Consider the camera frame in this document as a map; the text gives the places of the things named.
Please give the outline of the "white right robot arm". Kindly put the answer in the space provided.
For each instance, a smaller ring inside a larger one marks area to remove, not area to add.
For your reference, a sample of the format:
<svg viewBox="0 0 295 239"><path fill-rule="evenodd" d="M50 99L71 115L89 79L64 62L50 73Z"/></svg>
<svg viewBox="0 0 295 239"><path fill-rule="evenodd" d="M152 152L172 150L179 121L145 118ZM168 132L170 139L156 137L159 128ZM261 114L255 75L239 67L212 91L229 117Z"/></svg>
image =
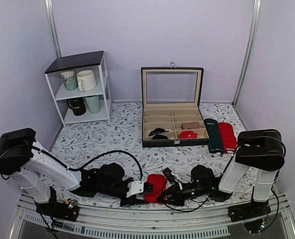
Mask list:
<svg viewBox="0 0 295 239"><path fill-rule="evenodd" d="M232 222L248 220L271 212L269 195L277 173L285 163L286 148L276 129L243 131L238 145L222 174L216 177L210 168L197 165L191 170L191 182L181 183L169 168L163 170L171 183L162 189L157 201L167 205L184 206L187 199L208 195L216 202L228 200L250 168L257 169L251 201L228 208Z"/></svg>

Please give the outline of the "red and beige sock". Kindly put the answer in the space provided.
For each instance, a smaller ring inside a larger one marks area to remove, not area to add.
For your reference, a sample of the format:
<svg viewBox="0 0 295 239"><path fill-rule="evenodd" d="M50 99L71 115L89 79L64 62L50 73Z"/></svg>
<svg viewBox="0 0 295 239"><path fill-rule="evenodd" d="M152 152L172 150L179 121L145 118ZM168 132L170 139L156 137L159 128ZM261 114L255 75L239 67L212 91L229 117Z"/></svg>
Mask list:
<svg viewBox="0 0 295 239"><path fill-rule="evenodd" d="M147 182L153 185L153 192L144 196L144 201L148 203L162 204L157 201L157 198L161 196L161 193L166 189L165 182L167 178L160 174L151 174L147 178Z"/></svg>

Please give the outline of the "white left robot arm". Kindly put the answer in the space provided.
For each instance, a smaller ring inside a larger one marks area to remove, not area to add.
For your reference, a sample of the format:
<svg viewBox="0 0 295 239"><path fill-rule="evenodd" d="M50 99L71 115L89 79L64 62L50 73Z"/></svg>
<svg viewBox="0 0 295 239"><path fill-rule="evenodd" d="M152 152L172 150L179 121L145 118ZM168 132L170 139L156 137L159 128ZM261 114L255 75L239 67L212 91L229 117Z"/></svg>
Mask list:
<svg viewBox="0 0 295 239"><path fill-rule="evenodd" d="M117 197L121 206L144 204L145 201L138 199L137 195L153 192L151 183L131 177L124 179L125 171L116 163L94 169L85 166L71 168L46 150L35 135L31 128L1 135L0 175L14 179L33 198L36 212L42 216L75 222L80 208L74 199L59 202L56 190L46 186L40 175L77 196L92 198L96 193L102 193Z"/></svg>

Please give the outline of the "black compartment storage box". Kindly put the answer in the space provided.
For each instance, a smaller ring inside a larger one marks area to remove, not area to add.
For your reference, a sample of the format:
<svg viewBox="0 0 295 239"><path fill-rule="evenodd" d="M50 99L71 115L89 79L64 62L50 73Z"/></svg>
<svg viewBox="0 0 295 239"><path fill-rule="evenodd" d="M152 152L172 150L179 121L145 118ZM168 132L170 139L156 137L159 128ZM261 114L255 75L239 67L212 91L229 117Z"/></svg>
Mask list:
<svg viewBox="0 0 295 239"><path fill-rule="evenodd" d="M199 110L204 69L202 67L141 67L142 146L178 147L207 145L209 136ZM203 122L203 128L187 129L197 139L179 139L184 122ZM156 128L168 130L168 139L152 140Z"/></svg>

